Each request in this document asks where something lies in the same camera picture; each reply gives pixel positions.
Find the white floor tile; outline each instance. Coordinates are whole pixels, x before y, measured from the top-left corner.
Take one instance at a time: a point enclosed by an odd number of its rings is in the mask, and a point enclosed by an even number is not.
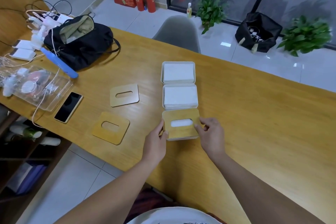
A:
[[[104,0],[97,6],[94,13],[96,14],[93,18],[94,22],[127,30],[140,12],[136,7],[119,5],[114,0]]]
[[[287,54],[282,48],[276,49],[277,45],[271,48],[267,53],[256,52],[253,54],[250,50],[238,44],[231,61],[288,80],[300,82],[302,69],[300,59]]]
[[[52,224],[85,198],[100,169],[67,151],[35,197],[40,204],[27,224]]]
[[[200,17],[193,17],[192,20],[197,28],[201,53],[206,56],[231,61],[237,45],[235,39],[237,27],[226,23],[215,24],[202,35],[204,27]]]
[[[336,92],[336,52],[329,49],[300,54],[301,83]]]
[[[79,147],[77,144],[71,144],[69,147],[69,150],[71,150],[73,153],[81,156],[82,158],[86,159],[90,163],[94,164],[95,166],[102,168],[105,164],[105,161],[102,159],[92,155],[91,153],[88,153],[86,150]]]
[[[127,31],[153,38],[165,20],[174,15],[182,15],[182,13],[162,8],[158,8],[155,13],[149,13],[147,10],[139,12],[138,17],[129,26]]]
[[[110,175],[114,176],[115,178],[119,177],[120,175],[124,173],[123,171],[110,165],[109,163],[105,163],[102,169],[105,172],[109,173]]]
[[[108,174],[107,172],[101,170],[99,172],[99,175],[97,176],[96,180],[92,184],[92,187],[90,188],[89,192],[87,193],[85,199],[87,199],[89,196],[91,196],[97,190],[103,188],[106,184],[110,183],[114,179],[115,179],[114,176],[112,176],[112,175]]]

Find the black fabric bag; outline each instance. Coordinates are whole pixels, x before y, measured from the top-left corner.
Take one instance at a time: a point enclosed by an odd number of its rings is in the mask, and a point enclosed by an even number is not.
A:
[[[88,15],[68,20],[53,28],[53,32],[50,30],[44,39],[44,44],[50,51],[53,50],[52,35],[59,58],[75,71],[89,67],[103,53],[117,52],[120,49],[120,44],[113,38],[111,29],[95,23]],[[107,51],[113,40],[118,48]]]
[[[239,45],[252,52],[268,52],[276,44],[282,26],[262,13],[248,13],[235,34]]]

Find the yellow bottle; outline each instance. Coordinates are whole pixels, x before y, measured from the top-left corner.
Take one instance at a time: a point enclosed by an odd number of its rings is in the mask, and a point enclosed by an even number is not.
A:
[[[188,3],[187,18],[191,18],[191,3]]]

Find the white tissue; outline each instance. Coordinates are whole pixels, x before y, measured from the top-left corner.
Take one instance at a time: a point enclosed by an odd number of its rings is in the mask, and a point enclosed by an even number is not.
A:
[[[197,88],[165,87],[163,104],[165,108],[191,108],[198,105]]]
[[[163,82],[194,82],[194,64],[164,64]]]

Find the potted plant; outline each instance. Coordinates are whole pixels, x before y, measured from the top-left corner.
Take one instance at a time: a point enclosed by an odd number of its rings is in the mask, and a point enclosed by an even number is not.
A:
[[[285,36],[278,48],[285,47],[291,55],[298,57],[298,52],[308,53],[321,49],[331,40],[329,25],[319,18],[308,21],[303,15],[293,19],[292,27],[284,30]]]
[[[213,27],[215,23],[221,23],[225,19],[223,7],[219,4],[220,0],[201,0],[198,4],[196,17],[200,17],[204,30],[202,35]]]

